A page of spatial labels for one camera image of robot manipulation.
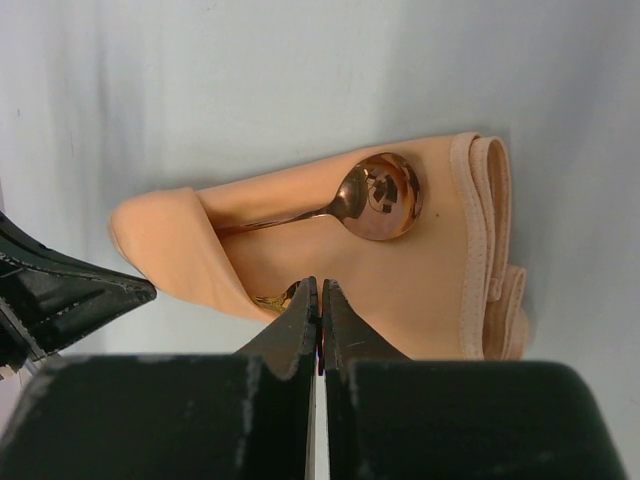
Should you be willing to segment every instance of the gold spoon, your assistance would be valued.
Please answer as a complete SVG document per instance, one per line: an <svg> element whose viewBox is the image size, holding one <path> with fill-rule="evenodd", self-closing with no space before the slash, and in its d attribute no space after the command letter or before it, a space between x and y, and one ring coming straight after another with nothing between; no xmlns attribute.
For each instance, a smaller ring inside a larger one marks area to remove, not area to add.
<svg viewBox="0 0 640 480"><path fill-rule="evenodd" d="M265 308L267 310L271 310L278 314L284 312L289 304L291 303L291 299L296 293L300 282L293 283L284 293L280 295L276 295L274 297L252 297L253 303L258 305L259 307Z"/></svg>
<svg viewBox="0 0 640 480"><path fill-rule="evenodd" d="M331 215L367 240L391 240L406 233L422 211L423 192L415 170L396 153L365 158L344 178L327 206L290 218L222 228L221 236Z"/></svg>

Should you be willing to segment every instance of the white surface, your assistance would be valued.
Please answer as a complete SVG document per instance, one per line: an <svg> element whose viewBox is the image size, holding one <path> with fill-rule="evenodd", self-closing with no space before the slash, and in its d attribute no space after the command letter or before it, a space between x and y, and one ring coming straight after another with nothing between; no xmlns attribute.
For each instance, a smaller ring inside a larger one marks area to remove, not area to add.
<svg viewBox="0 0 640 480"><path fill-rule="evenodd" d="M530 358L593 387L640 475L640 10L613 0L5 1L0 174L51 247L131 271L127 197L479 129L512 157ZM166 297L85 351L231 351L259 325Z"/></svg>

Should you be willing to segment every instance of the black plastic object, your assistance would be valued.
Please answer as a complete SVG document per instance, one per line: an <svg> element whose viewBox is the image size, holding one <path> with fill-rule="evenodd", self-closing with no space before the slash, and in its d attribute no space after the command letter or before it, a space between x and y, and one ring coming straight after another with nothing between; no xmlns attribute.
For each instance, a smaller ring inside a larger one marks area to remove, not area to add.
<svg viewBox="0 0 640 480"><path fill-rule="evenodd" d="M15 371L155 297L148 281L48 249L0 213L0 365Z"/></svg>
<svg viewBox="0 0 640 480"><path fill-rule="evenodd" d="M0 478L304 479L315 283L235 355L55 358L0 444Z"/></svg>
<svg viewBox="0 0 640 480"><path fill-rule="evenodd" d="M595 400L568 367L411 362L323 291L331 479L623 479Z"/></svg>

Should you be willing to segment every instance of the white wall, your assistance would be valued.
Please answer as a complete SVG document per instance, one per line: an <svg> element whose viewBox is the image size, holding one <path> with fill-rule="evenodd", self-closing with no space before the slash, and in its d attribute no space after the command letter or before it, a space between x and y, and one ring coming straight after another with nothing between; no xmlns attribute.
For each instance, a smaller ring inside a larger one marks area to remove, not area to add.
<svg viewBox="0 0 640 480"><path fill-rule="evenodd" d="M529 357L578 369L640 475L639 7L5 0L6 209L54 248L131 271L105 230L127 197L425 134L503 135ZM231 351L258 329L162 296L78 348Z"/></svg>

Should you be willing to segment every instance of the folded fabric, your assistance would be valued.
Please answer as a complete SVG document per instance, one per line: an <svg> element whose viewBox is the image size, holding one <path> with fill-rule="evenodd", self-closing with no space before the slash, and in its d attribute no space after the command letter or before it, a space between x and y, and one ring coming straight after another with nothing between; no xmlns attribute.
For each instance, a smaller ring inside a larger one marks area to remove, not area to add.
<svg viewBox="0 0 640 480"><path fill-rule="evenodd" d="M333 217L216 234L328 204L351 168L379 152L405 157L425 192L405 235L364 240ZM475 133L363 148L198 192L153 192L110 220L120 253L170 295L268 322L276 314L253 297L308 276L335 279L355 311L415 359L523 355L525 272L507 265L510 225L506 147Z"/></svg>

